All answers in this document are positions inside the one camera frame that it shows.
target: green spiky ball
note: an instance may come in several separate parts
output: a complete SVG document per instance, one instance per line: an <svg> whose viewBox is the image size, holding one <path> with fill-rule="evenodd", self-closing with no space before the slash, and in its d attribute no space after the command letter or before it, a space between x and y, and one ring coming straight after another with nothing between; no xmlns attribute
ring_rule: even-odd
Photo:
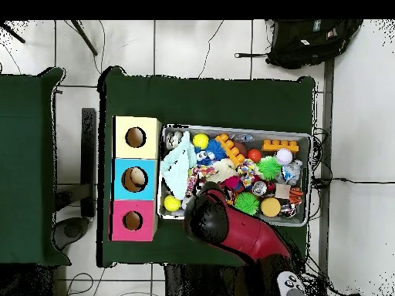
<svg viewBox="0 0 395 296"><path fill-rule="evenodd" d="M281 171L281 165L273 156L265 156L256 165L266 180L274 180Z"/></svg>
<svg viewBox="0 0 395 296"><path fill-rule="evenodd" d="M236 197L235 208L253 216L258 211L259 201L254 194L242 192Z"/></svg>

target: pink box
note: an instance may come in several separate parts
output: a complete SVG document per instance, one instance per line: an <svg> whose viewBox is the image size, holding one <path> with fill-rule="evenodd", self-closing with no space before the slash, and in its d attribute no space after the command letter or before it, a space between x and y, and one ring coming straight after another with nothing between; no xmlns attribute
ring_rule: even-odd
<svg viewBox="0 0 395 296"><path fill-rule="evenodd" d="M142 217L138 230L129 230L123 225L123 217L135 211ZM115 200L113 202L113 233L111 241L152 241L157 230L157 215L153 200Z"/></svg>

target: gray plastic tray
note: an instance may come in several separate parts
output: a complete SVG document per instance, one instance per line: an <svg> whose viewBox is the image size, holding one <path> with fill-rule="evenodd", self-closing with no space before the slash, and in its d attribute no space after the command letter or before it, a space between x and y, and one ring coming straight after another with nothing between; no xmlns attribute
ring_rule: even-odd
<svg viewBox="0 0 395 296"><path fill-rule="evenodd" d="M268 132L264 130L252 130L252 129L225 129L219 127L207 127L207 126L189 126L189 125L171 125L167 124L163 126L161 133L161 151L160 158L163 159L167 154L168 150L164 146L166 135L169 132L180 131L184 132L188 130L191 134L191 138L198 133L205 133L210 138L215 138L217 135L227 133L229 137L237 138L242 134L248 134L253 137L251 141L244 141L243 144L247 147L247 150L256 148L260 149L263 156L272 155L273 152L263 152L262 143L263 140L288 140L296 141L299 145L299 151L294 154L294 158L303 162L301 176L299 178L297 187L300 187L304 192L302 203L298 206L296 215L291 218L286 217L266 217L259 211L255 216L262 219L270 224L278 226L289 226L289 227L300 227L303 226L309 216L310 208L310 180L312 178L312 137L309 134L303 133L285 133L285 132ZM170 194L164 183L161 174L159 173L159 187L157 196L157 212L164 219L184 219L184 211L182 209L170 212L164 208L164 198Z"/></svg>

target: blue fuzzy toy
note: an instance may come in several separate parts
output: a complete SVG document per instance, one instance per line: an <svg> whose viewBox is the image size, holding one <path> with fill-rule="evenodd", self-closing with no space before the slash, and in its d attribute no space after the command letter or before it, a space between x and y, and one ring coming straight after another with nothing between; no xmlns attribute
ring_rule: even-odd
<svg viewBox="0 0 395 296"><path fill-rule="evenodd" d="M194 152L196 153L197 163L205 166L210 166L214 161L226 158L226 152L217 140L209 140L204 150L195 147Z"/></svg>

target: green tablecloth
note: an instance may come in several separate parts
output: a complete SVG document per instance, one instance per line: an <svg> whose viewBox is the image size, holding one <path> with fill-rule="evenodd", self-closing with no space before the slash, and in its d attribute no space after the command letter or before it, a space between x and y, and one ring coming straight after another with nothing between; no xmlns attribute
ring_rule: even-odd
<svg viewBox="0 0 395 296"><path fill-rule="evenodd" d="M99 190L98 265L113 262L240 265L241 260L233 254L190 240L182 221L160 220L152 242L108 240L112 116L156 117L162 124L311 133L314 80L140 77L125 76L120 67L109 67L100 77L98 88L101 91L98 181L104 183L104 189ZM306 226L276 229L304 255Z"/></svg>
<svg viewBox="0 0 395 296"><path fill-rule="evenodd" d="M62 75L0 75L0 263L69 263L51 241L51 100Z"/></svg>

